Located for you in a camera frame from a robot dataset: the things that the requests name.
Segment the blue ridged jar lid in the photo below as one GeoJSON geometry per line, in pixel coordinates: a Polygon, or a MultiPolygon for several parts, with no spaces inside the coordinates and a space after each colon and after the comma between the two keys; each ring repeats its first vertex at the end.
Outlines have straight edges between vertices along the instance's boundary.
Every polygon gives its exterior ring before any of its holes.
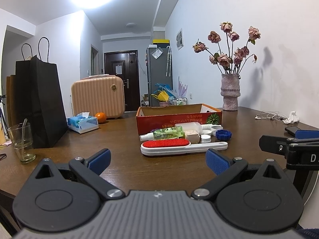
{"type": "Polygon", "coordinates": [[[215,135],[216,139],[219,141],[229,141],[232,137],[232,133],[225,129],[218,129],[215,135]]]}

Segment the grey tape roll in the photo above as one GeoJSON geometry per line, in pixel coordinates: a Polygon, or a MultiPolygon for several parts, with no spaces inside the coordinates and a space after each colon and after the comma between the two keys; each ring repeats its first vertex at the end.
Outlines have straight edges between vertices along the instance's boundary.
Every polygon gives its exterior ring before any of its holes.
{"type": "Polygon", "coordinates": [[[209,135],[211,136],[213,134],[213,131],[212,130],[209,130],[209,129],[203,129],[202,132],[201,132],[202,135],[209,135]]]}

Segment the grey refrigerator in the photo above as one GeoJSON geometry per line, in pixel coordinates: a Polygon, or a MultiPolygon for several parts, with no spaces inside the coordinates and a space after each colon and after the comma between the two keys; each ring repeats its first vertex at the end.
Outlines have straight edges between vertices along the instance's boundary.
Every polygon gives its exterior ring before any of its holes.
{"type": "Polygon", "coordinates": [[[156,94],[161,86],[173,87],[171,48],[147,48],[146,54],[149,106],[157,107],[159,102],[152,94],[156,94]]]}

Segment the red white lint brush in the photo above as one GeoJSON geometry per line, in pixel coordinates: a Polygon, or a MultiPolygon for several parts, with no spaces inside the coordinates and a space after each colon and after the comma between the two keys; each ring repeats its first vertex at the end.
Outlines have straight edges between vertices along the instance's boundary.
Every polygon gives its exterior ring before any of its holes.
{"type": "Polygon", "coordinates": [[[146,141],[141,145],[141,153],[148,157],[204,153],[208,149],[222,151],[228,148],[227,142],[191,144],[187,139],[166,139],[146,141]]]}

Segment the translucent white plastic box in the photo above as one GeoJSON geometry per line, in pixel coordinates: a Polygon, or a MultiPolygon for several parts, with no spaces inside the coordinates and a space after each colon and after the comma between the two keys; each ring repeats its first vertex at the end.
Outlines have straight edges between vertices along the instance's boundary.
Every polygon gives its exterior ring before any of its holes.
{"type": "Polygon", "coordinates": [[[196,131],[198,134],[202,133],[202,125],[199,122],[185,122],[177,123],[176,127],[181,127],[183,131],[196,131]]]}

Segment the blue tissue pack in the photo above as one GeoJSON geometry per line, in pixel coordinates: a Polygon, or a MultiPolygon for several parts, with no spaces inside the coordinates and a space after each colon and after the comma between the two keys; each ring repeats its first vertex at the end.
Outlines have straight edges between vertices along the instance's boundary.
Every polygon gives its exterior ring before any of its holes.
{"type": "Polygon", "coordinates": [[[99,128],[96,117],[90,115],[89,112],[82,112],[76,116],[67,118],[68,128],[78,134],[87,133],[99,128]]]}

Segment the black paper bag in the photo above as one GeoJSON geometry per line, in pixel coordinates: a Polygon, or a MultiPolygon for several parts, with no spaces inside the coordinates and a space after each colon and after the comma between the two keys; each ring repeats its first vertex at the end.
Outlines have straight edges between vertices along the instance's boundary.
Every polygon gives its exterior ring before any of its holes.
{"type": "Polygon", "coordinates": [[[40,56],[16,61],[16,116],[30,123],[33,147],[50,148],[68,130],[57,65],[40,56]]]}

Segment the black phone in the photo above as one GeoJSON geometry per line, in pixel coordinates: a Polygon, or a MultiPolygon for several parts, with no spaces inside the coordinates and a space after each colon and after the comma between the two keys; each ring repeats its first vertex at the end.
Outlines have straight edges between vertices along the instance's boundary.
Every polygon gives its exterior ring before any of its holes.
{"type": "Polygon", "coordinates": [[[284,129],[289,135],[295,137],[296,132],[300,130],[300,128],[296,126],[289,126],[284,129]]]}

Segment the red cardboard box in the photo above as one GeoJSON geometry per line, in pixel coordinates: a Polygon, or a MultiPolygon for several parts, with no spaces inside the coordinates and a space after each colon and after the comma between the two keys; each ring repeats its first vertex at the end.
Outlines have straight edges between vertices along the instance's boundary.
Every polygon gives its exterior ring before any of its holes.
{"type": "Polygon", "coordinates": [[[150,133],[155,129],[174,127],[176,124],[189,122],[220,125],[222,111],[206,104],[190,104],[140,107],[136,113],[139,135],[150,133]]]}

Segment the beige power adapter cube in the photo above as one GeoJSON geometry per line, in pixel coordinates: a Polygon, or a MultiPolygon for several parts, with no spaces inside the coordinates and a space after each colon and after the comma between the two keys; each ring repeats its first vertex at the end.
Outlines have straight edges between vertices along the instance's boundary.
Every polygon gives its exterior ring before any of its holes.
{"type": "Polygon", "coordinates": [[[201,140],[201,135],[196,130],[184,131],[184,136],[191,144],[198,144],[201,140]]]}

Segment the white spray bottle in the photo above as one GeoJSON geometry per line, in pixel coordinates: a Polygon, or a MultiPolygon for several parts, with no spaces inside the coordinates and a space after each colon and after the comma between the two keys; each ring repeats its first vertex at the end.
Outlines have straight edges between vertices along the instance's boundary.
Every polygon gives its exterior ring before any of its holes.
{"type": "Polygon", "coordinates": [[[202,130],[206,129],[206,130],[219,130],[219,129],[223,129],[223,126],[221,125],[213,125],[211,123],[206,123],[206,124],[203,124],[201,125],[202,126],[202,130]]]}

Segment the white ridged bottle cap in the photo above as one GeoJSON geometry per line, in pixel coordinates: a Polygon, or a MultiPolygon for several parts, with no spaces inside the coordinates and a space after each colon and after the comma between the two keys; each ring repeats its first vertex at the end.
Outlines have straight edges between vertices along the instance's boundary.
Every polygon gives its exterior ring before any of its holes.
{"type": "Polygon", "coordinates": [[[203,134],[201,135],[201,140],[200,143],[205,144],[205,143],[210,143],[211,142],[211,136],[208,134],[203,134]]]}

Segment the crumpled white tissue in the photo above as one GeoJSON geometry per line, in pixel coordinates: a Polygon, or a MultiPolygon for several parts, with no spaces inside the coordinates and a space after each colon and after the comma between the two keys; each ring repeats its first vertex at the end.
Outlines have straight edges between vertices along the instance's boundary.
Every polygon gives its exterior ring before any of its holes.
{"type": "Polygon", "coordinates": [[[291,111],[288,118],[283,120],[285,124],[297,123],[299,122],[299,117],[296,114],[296,111],[291,111]]]}

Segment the yellow watering can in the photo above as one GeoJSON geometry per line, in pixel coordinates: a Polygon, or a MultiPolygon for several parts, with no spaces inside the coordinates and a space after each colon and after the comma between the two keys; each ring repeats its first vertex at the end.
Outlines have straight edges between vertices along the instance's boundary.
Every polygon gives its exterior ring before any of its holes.
{"type": "Polygon", "coordinates": [[[157,99],[159,102],[166,103],[169,101],[169,95],[165,91],[160,91],[159,94],[151,94],[151,96],[157,99]]]}

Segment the green spray bottle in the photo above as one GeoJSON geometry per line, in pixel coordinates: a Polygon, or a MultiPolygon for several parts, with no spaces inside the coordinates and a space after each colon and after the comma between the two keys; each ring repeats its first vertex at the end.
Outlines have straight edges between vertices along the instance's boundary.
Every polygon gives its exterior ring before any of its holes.
{"type": "Polygon", "coordinates": [[[184,138],[185,133],[181,126],[156,129],[150,133],[140,135],[140,141],[166,140],[184,138]]]}

